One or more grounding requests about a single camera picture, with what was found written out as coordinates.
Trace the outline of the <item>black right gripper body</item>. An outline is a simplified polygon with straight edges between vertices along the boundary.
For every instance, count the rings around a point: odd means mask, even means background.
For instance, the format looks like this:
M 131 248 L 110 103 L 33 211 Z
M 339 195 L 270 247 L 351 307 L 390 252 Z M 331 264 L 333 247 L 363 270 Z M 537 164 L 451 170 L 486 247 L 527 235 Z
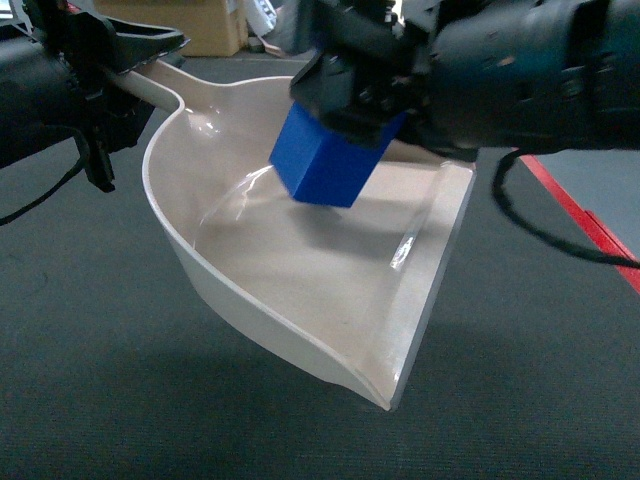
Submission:
M 290 83 L 291 98 L 324 128 L 375 148 L 382 131 L 419 98 L 413 88 L 438 27 L 437 1 L 292 1 L 291 49 L 313 50 Z

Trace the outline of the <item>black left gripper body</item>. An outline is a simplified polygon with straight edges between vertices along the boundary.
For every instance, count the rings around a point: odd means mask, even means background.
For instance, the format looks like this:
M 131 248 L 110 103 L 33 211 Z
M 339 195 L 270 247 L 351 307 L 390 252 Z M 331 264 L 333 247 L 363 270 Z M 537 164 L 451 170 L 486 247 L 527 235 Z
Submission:
M 178 52 L 179 30 L 131 23 L 87 9 L 31 9 L 35 38 L 69 72 L 82 120 L 73 129 L 80 165 L 103 192 L 114 190 L 110 154 L 137 143 L 153 108 L 115 79 Z

